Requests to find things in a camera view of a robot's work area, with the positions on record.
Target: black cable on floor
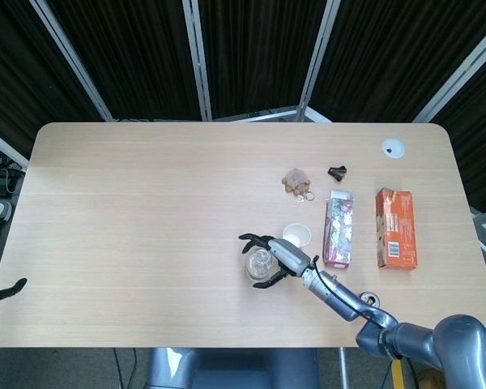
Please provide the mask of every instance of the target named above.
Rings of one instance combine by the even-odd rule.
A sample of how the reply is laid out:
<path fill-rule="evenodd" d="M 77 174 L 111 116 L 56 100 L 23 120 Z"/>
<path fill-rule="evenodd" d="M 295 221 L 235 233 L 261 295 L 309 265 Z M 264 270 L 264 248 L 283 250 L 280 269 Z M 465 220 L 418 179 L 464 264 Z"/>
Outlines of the black cable on floor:
<path fill-rule="evenodd" d="M 135 377 L 135 372 L 137 371 L 137 350 L 135 350 L 135 348 L 133 348 L 133 358 L 133 368 L 131 369 L 130 380 L 128 381 L 128 389 L 131 389 L 131 384 Z"/>
<path fill-rule="evenodd" d="M 411 358 L 407 358 L 408 367 L 411 368 L 412 379 L 414 380 L 414 387 L 416 389 L 420 389 L 420 384 L 418 383 L 418 377 L 416 375 L 416 370 L 414 369 L 414 365 L 412 364 Z"/>
<path fill-rule="evenodd" d="M 389 364 L 389 367 L 387 367 L 386 375 L 383 377 L 383 382 L 382 382 L 382 389 L 385 387 L 386 382 L 387 382 L 387 377 L 389 377 L 389 372 L 390 368 L 392 367 L 392 361 Z"/>
<path fill-rule="evenodd" d="M 119 365 L 119 358 L 117 357 L 117 350 L 113 348 L 113 355 L 115 356 L 115 365 L 117 365 L 117 374 L 119 376 L 119 385 L 121 389 L 124 389 L 124 383 L 122 381 L 121 365 Z"/>

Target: ring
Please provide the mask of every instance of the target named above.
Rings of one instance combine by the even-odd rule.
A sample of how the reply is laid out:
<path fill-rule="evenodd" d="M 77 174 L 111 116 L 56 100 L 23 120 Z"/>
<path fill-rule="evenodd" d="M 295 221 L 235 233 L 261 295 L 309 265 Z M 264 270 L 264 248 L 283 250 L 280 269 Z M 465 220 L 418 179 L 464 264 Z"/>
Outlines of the ring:
<path fill-rule="evenodd" d="M 311 190 L 308 190 L 303 194 L 303 198 L 307 201 L 314 201 L 315 200 L 315 193 Z"/>

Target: black clip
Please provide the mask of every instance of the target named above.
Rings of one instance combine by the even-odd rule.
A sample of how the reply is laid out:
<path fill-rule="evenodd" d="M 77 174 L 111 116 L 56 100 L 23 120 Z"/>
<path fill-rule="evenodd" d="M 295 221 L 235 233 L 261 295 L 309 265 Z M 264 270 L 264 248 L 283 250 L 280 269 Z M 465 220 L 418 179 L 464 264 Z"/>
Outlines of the black clip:
<path fill-rule="evenodd" d="M 339 168 L 330 168 L 327 173 L 337 180 L 337 182 L 341 182 L 346 176 L 347 169 L 345 166 L 340 166 Z"/>

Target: black cable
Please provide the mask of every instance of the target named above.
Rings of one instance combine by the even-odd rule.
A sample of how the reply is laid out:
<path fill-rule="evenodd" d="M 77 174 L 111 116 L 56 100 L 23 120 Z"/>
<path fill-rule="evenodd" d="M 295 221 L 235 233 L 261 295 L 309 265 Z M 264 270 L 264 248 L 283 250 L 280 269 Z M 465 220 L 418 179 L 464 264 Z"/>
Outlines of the black cable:
<path fill-rule="evenodd" d="M 420 384 L 418 383 L 418 377 L 416 375 L 416 370 L 414 369 L 414 365 L 412 364 L 411 358 L 407 358 L 408 367 L 411 368 L 412 379 L 414 380 L 414 387 L 416 389 L 420 389 Z"/>
<path fill-rule="evenodd" d="M 341 296 L 339 296 L 329 286 L 327 286 L 326 282 L 324 282 L 324 279 L 321 276 L 321 273 L 318 271 L 317 261 L 318 261 L 318 255 L 315 256 L 315 258 L 313 258 L 313 267 L 315 268 L 315 272 L 317 273 L 318 279 L 322 282 L 322 284 L 326 287 L 326 289 L 329 290 L 333 296 L 338 298 L 340 300 L 340 302 L 345 304 L 350 310 L 352 310 L 353 312 L 355 312 L 356 314 L 358 314 L 360 317 L 364 318 L 368 322 L 375 324 L 379 328 L 383 329 L 383 326 L 381 326 L 380 324 L 378 324 L 377 322 L 375 322 L 374 320 L 372 320 L 370 317 L 366 316 L 365 314 L 362 314 L 359 310 L 356 310 L 355 308 L 353 308 L 347 301 L 345 301 L 343 298 L 341 298 Z"/>
<path fill-rule="evenodd" d="M 119 384 L 121 389 L 124 389 L 124 383 L 122 381 L 121 365 L 119 365 L 119 358 L 117 357 L 117 350 L 113 348 L 113 355 L 115 356 L 115 364 L 117 365 L 117 374 L 119 376 Z"/>
<path fill-rule="evenodd" d="M 392 361 L 389 364 L 389 367 L 387 367 L 386 375 L 383 377 L 383 382 L 382 382 L 382 389 L 385 387 L 386 382 L 387 382 L 387 377 L 389 377 L 389 372 L 390 368 L 392 367 Z"/>
<path fill-rule="evenodd" d="M 128 389 L 131 389 L 131 383 L 135 376 L 135 372 L 137 371 L 137 350 L 135 350 L 135 348 L 133 348 L 133 358 L 133 368 L 131 369 L 130 380 L 128 381 Z"/>

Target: floor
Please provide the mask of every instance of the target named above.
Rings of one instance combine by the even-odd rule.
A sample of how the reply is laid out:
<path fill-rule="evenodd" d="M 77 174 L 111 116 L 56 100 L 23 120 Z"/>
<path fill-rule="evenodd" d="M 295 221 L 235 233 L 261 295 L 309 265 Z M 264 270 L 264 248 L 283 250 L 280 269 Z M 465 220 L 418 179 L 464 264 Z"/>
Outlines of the floor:
<path fill-rule="evenodd" d="M 11 202 L 16 204 L 19 188 Z M 0 253 L 9 227 L 3 231 Z M 138 368 L 133 388 L 142 388 L 149 363 L 148 348 L 138 348 Z M 130 348 L 118 349 L 121 371 L 125 382 L 133 366 Z M 371 357 L 358 348 L 347 348 L 347 371 L 350 388 L 382 387 L 389 361 Z M 321 388 L 340 388 L 338 350 L 318 350 Z M 425 366 L 415 364 L 416 370 Z M 413 388 L 408 368 L 406 388 Z M 0 348 L 1 388 L 119 388 L 117 370 L 111 348 Z M 390 376 L 385 388 L 392 387 Z"/>

